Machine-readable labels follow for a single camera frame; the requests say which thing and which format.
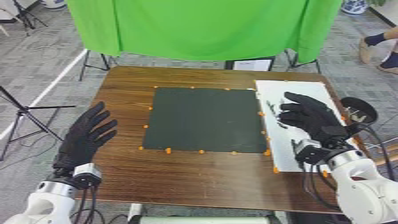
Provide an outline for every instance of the white sheet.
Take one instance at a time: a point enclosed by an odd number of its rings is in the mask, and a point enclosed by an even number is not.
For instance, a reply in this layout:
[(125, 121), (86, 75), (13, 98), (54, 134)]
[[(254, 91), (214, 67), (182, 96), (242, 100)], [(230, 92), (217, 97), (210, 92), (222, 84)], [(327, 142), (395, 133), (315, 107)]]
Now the white sheet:
[(258, 99), (262, 104), (262, 110), (265, 112), (263, 122), (267, 127), (267, 135), (270, 137), (274, 164), (281, 172), (302, 172), (295, 161), (292, 139), (299, 143), (302, 139), (309, 139), (309, 135), (302, 131), (302, 129), (288, 125), (286, 125), (288, 129), (281, 128), (267, 101), (270, 102), (272, 105), (276, 105), (274, 111), (276, 114), (279, 114), (281, 103), (292, 103), (292, 101), (285, 98), (285, 92), (293, 92), (311, 96), (317, 100), (320, 100), (327, 104), (329, 108), (334, 111), (336, 117), (341, 121), (341, 124), (345, 124), (345, 121), (341, 120), (338, 107), (334, 105), (333, 98), (325, 89), (325, 84), (322, 82), (258, 80), (256, 86), (258, 86)]

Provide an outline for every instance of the white wall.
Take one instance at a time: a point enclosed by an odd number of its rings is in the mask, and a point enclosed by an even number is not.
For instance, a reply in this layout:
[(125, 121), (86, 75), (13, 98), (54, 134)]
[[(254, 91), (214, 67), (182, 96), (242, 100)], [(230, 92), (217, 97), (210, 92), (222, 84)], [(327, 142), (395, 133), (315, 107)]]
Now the white wall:
[[(36, 1), (38, 0), (18, 0), (23, 7), (29, 7), (34, 4)], [(16, 10), (13, 0), (0, 0), (0, 8), (7, 9), (9, 12), (15, 15), (18, 15), (18, 10)], [(9, 16), (9, 14), (0, 10), (0, 20), (11, 20), (11, 19), (13, 19), (13, 17)]]
[(375, 7), (375, 10), (389, 19), (389, 21), (398, 25), (398, 1), (389, 0), (382, 7)]

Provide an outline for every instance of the orange tape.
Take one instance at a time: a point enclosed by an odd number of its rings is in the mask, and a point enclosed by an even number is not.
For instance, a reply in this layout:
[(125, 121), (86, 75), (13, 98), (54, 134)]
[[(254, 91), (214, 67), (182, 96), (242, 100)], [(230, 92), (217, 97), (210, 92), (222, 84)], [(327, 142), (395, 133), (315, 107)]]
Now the orange tape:
[(270, 149), (265, 150), (265, 156), (270, 156)]

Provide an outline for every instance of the green backdrop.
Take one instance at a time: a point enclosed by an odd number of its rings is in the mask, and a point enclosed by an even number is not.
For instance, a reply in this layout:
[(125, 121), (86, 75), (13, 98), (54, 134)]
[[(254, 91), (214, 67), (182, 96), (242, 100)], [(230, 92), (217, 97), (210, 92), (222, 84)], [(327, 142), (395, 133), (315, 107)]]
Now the green backdrop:
[(68, 0), (89, 50), (185, 60), (317, 59), (341, 0)]

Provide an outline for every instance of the white paper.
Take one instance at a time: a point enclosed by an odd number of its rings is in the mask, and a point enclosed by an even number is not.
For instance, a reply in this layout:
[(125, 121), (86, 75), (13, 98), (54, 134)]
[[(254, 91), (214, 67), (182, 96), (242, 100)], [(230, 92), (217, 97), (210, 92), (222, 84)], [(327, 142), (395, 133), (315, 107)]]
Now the white paper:
[[(341, 124), (345, 125), (338, 107), (334, 105), (325, 84), (322, 82), (258, 80), (256, 86), (258, 86), (258, 99), (260, 99), (262, 109), (265, 112), (263, 122), (267, 127), (267, 135), (270, 137), (270, 150), (272, 150), (274, 164), (281, 172), (302, 172), (297, 165), (297, 161), (295, 161), (292, 139), (299, 143), (302, 139), (309, 139), (309, 135), (302, 129), (288, 125), (286, 125), (288, 129), (285, 129), (279, 126), (277, 118), (274, 116), (269, 103), (270, 105), (274, 105), (274, 111), (276, 111), (276, 114), (279, 115), (281, 104), (293, 103), (285, 98), (285, 92), (293, 92), (302, 95), (308, 95), (327, 104), (329, 108), (334, 111), (336, 117), (341, 121)], [(329, 171), (329, 168), (325, 165), (322, 165), (322, 170)]]
[(269, 59), (235, 61), (233, 70), (269, 71), (270, 70), (270, 62), (272, 62), (272, 60), (269, 60)]

